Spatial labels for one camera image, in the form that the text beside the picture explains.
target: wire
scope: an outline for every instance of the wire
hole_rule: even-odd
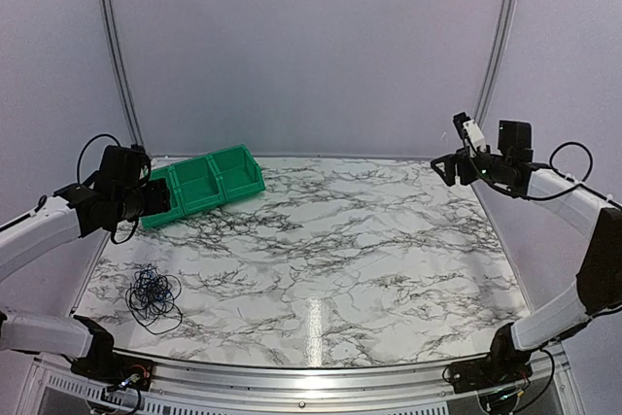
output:
[[[117,409],[111,410],[110,408],[104,406],[93,407],[86,398],[84,401],[88,407],[88,413],[91,415],[117,415],[119,412]]]
[[[147,371],[147,369],[144,366],[142,366],[141,364],[133,364],[128,369],[131,369],[131,368],[140,368],[140,369],[142,369],[143,370],[143,378],[144,379],[149,378],[149,371]]]
[[[445,372],[449,369],[449,366],[445,366],[445,369],[443,369],[443,374],[440,375],[441,378],[443,378],[443,381],[445,381],[447,384],[451,384],[451,381],[449,381],[446,377],[445,377]]]
[[[136,400],[136,405],[134,406],[134,408],[132,408],[132,410],[127,412],[125,415],[134,415],[136,412],[138,412],[138,410],[140,409],[140,403],[143,400],[143,396],[140,393],[140,389],[138,389],[135,386],[133,386],[133,389],[136,391],[136,395],[138,396],[138,400]]]
[[[555,172],[560,177],[563,177],[566,179],[567,177],[564,174],[562,174],[562,172],[560,172],[557,169],[557,167],[555,167],[555,164],[553,163],[553,159],[555,159],[555,156],[557,155],[559,151],[561,151],[563,148],[568,147],[568,146],[576,146],[578,148],[581,148],[583,151],[585,151],[585,154],[589,157],[590,165],[587,169],[587,172],[581,179],[581,182],[586,182],[587,179],[590,178],[590,174],[592,174],[592,169],[594,168],[594,158],[592,157],[592,152],[590,152],[588,147],[585,146],[583,143],[579,143],[578,141],[567,141],[566,143],[561,144],[560,146],[555,148],[555,151],[553,151],[553,153],[551,153],[551,156],[548,158],[548,165],[551,167],[553,172]]]
[[[115,238],[115,235],[117,234],[116,231],[110,234],[110,241],[112,242],[113,245],[122,245],[123,243],[131,240],[131,238],[134,236],[134,233],[136,233],[136,228],[138,228],[138,218],[134,220],[134,225],[132,226],[132,229],[129,232],[129,235],[127,235],[127,237],[125,237],[121,242]]]
[[[622,204],[616,203],[615,201],[613,201],[612,199],[610,199],[610,196],[604,196],[602,193],[594,190],[594,189],[590,189],[587,185],[583,185],[582,186],[584,190],[592,193],[593,195],[597,196],[598,198],[600,198],[602,201],[606,201],[607,203],[609,203],[611,206],[615,206],[616,208],[618,208],[620,211],[622,211]]]
[[[521,371],[520,373],[521,373],[521,376],[523,376],[523,380],[525,381],[525,385],[523,386],[523,392],[525,392],[532,385],[532,381],[529,379],[529,376],[525,374],[525,371]]]
[[[48,201],[48,196],[44,194],[43,196],[41,196],[39,198],[39,201],[37,202],[37,206],[35,206],[33,211],[35,213],[38,213],[39,211],[41,211],[41,209],[46,205],[47,201]],[[0,225],[0,232],[4,232],[5,230],[7,230],[7,229],[9,229],[9,228],[11,228],[11,227],[13,227],[15,225],[21,224],[24,221],[30,219],[31,217],[32,217],[31,213],[28,212],[28,213],[26,213],[26,214],[24,214],[22,216],[19,216],[16,219],[13,219],[12,221],[8,221],[6,224]]]
[[[615,315],[620,311],[622,311],[622,306],[618,306],[617,308],[613,308],[612,310],[600,311],[599,313],[595,313],[594,315],[592,315],[592,319],[598,318],[599,316]]]
[[[173,284],[169,278],[177,281],[179,290],[175,295],[171,292]],[[181,292],[182,283],[177,277],[159,274],[155,266],[148,264],[134,273],[134,283],[125,291],[125,304],[140,326],[152,335],[161,335],[178,328],[184,320],[184,314],[175,304],[175,299]],[[177,325],[161,332],[149,329],[160,317],[173,310],[179,315]]]
[[[145,162],[145,167],[147,168],[147,174],[145,174],[145,176],[138,181],[139,186],[145,185],[147,182],[149,182],[149,179],[151,179],[152,177],[152,160],[146,157],[143,162]]]
[[[117,146],[121,145],[117,137],[114,135],[111,135],[110,133],[99,133],[98,135],[95,135],[90,140],[88,140],[86,144],[84,145],[84,147],[82,148],[82,150],[80,151],[80,155],[78,156],[78,164],[76,165],[76,181],[78,183],[80,183],[80,168],[82,166],[82,158],[85,155],[85,151],[94,141],[99,140],[100,138],[110,138],[115,143],[117,143]]]
[[[537,396],[535,396],[534,398],[532,398],[529,402],[527,402],[525,405],[523,405],[521,408],[514,410],[514,413],[520,413],[523,410],[525,410],[527,407],[531,407],[534,403],[536,403],[536,401],[541,398],[544,393],[548,390],[549,386],[551,385],[551,383],[553,382],[553,377],[555,376],[555,359],[553,358],[553,356],[551,355],[551,353],[546,350],[546,349],[539,349],[540,352],[542,352],[543,354],[546,354],[549,358],[549,360],[551,361],[551,374],[548,377],[548,381],[546,381],[546,384],[544,385],[544,388],[538,393]]]

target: cable bundle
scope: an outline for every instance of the cable bundle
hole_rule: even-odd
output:
[[[177,281],[179,290],[176,294],[172,292],[173,285],[169,279]],[[154,265],[148,264],[134,273],[134,283],[125,292],[125,303],[140,326],[153,335],[160,335],[178,328],[184,319],[182,311],[175,304],[181,292],[182,283],[177,277],[159,274]],[[179,315],[177,325],[161,332],[149,329],[160,317],[173,310]]]

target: white marble surface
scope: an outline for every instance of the white marble surface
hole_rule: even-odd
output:
[[[446,188],[427,163],[258,161],[266,192],[108,245],[77,313],[125,349],[270,366],[485,352],[501,324],[528,313],[472,190]],[[123,299],[147,263],[183,285],[184,322],[160,336]]]

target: robotic arm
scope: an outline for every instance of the robotic arm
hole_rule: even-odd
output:
[[[533,163],[528,123],[501,121],[500,155],[491,154],[466,114],[455,116],[454,124],[463,147],[432,161],[448,186],[457,177],[462,185],[482,180],[556,214],[590,241],[576,279],[563,293],[531,316],[500,328],[486,357],[449,365],[448,381],[462,393],[520,380],[534,350],[575,335],[595,317],[610,313],[606,310],[617,311],[622,305],[622,207],[550,165]]]
[[[147,175],[141,178],[142,172]],[[114,234],[121,221],[170,210],[164,180],[150,181],[151,161],[138,146],[108,146],[99,170],[83,184],[42,196],[36,208],[0,226],[0,282],[59,245],[101,229]],[[0,309],[0,350],[50,352],[78,358],[74,372],[110,381],[121,374],[114,340],[94,321]]]

